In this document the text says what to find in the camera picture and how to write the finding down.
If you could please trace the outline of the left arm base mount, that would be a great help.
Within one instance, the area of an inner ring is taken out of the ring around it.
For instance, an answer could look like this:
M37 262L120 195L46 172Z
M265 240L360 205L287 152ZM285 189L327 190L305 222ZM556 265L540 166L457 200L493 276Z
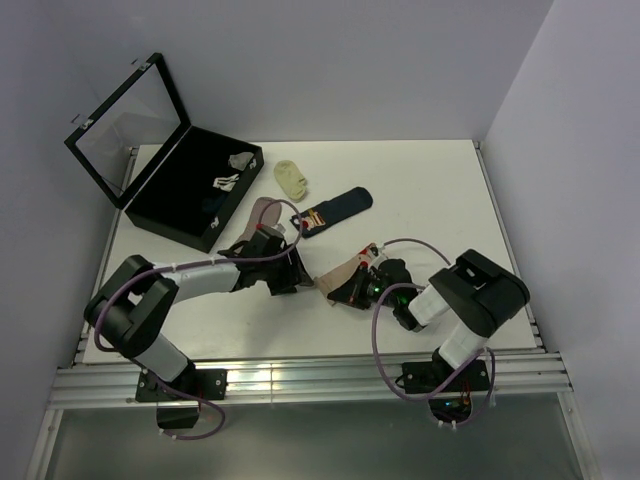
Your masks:
M226 369L194 369L170 383L143 370L134 400L156 405L156 424L161 434L175 440L195 441L209 438L224 427L226 413L216 401L225 398L226 387ZM204 418L207 410L218 414L218 424L205 433L187 433Z

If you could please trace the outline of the beige red reindeer sock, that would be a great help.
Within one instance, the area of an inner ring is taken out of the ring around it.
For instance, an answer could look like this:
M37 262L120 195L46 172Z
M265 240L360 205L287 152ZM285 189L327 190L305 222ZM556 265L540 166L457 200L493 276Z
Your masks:
M335 267L328 273L315 277L314 286L321 292L325 300L331 305L335 305L334 300L329 299L329 294L343 286L355 274L361 265L359 252L345 263Z

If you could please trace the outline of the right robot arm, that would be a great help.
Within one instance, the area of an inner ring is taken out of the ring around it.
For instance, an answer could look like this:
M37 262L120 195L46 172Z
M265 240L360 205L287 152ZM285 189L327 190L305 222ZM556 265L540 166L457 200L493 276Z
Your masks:
M466 379L464 361L530 301L520 278L473 249L418 287L404 260L371 244L316 278L315 285L331 304L368 310L379 303L410 332L434 330L442 316L455 315L457 323L436 350L432 368L435 383L446 390Z

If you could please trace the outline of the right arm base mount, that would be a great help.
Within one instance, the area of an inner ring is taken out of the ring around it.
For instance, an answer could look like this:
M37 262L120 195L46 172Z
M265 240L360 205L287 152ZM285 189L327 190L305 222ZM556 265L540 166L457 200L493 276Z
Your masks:
M395 384L408 395L428 394L452 372L443 361L405 362ZM472 394L486 391L488 397L483 401L486 406L493 395L494 384L493 368L487 367L483 360L474 360L444 388L444 393L455 393L454 397L428 401L430 413L437 422L451 427L468 421L474 413Z

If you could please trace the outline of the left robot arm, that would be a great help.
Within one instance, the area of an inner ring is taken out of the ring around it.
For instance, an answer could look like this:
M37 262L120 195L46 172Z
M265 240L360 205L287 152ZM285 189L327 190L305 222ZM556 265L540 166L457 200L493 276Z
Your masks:
M84 319L117 353L156 375L170 398L183 399L201 386L193 361L161 333L171 307L258 282L272 296L313 285L296 246L266 225L209 260L161 266L141 255L128 257L89 301Z

